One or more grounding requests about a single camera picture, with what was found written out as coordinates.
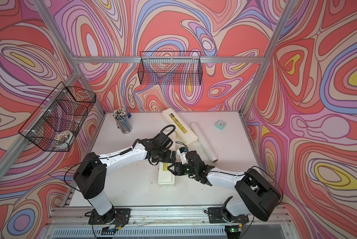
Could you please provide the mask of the cream wrap dispenser with label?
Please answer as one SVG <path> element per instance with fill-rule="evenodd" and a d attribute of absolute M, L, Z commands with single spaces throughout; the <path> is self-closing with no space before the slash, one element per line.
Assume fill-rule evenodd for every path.
<path fill-rule="evenodd" d="M 175 176 L 168 170 L 171 163 L 159 163 L 158 185 L 175 187 Z"/>

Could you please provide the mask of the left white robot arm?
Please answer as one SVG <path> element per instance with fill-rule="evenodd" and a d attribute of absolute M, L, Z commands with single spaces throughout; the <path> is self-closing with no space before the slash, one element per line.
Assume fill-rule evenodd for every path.
<path fill-rule="evenodd" d="M 109 154 L 86 155 L 76 170 L 73 180 L 83 197 L 94 207 L 93 214 L 99 216 L 104 224 L 126 225 L 127 220 L 120 220 L 104 191 L 106 176 L 131 163 L 147 160 L 153 166 L 159 163 L 174 163 L 176 153 L 170 148 L 173 141 L 163 132 L 154 138 L 137 139 L 131 147 Z"/>

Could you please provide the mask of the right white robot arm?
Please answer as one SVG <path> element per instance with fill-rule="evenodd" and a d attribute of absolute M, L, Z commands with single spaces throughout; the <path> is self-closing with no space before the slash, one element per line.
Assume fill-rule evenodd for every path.
<path fill-rule="evenodd" d="M 279 204 L 279 191 L 254 167 L 245 172 L 221 170 L 213 165 L 205 164 L 195 150 L 178 153 L 181 162 L 168 166 L 167 170 L 175 176 L 185 176 L 208 185 L 219 186 L 236 191 L 240 196 L 232 200 L 230 196 L 222 206 L 224 220 L 251 213 L 261 221 L 268 221 Z"/>

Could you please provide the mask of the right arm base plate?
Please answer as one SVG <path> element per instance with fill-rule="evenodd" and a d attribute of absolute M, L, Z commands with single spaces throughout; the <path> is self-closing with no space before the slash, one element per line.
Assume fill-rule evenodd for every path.
<path fill-rule="evenodd" d="M 204 210 L 204 213 L 208 215 L 208 219 L 211 224 L 238 223 L 245 225 L 250 222 L 247 215 L 233 216 L 226 210 L 225 207 L 209 207 Z"/>

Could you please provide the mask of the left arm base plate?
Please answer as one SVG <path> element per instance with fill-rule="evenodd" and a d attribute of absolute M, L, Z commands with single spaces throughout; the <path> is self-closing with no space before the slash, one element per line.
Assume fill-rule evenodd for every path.
<path fill-rule="evenodd" d="M 125 226 L 129 223 L 130 208 L 113 208 L 103 216 L 93 209 L 89 218 L 89 225 L 117 225 Z"/>

